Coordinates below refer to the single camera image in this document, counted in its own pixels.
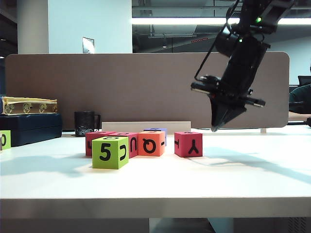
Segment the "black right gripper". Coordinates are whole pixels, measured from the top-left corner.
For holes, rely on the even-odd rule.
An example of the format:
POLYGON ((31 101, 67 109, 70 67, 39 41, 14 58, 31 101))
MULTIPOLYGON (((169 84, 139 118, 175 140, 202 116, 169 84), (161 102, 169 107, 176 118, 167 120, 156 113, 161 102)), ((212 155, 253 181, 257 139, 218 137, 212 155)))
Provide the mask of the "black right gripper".
POLYGON ((265 106, 264 100, 251 97, 253 89, 250 86, 254 79, 255 74, 251 74, 245 82, 242 81, 242 90, 238 90, 219 77, 201 76, 201 81, 204 84, 203 90, 210 99, 211 130, 213 132, 218 131, 226 123, 246 112, 244 107, 246 104, 256 107, 265 106))

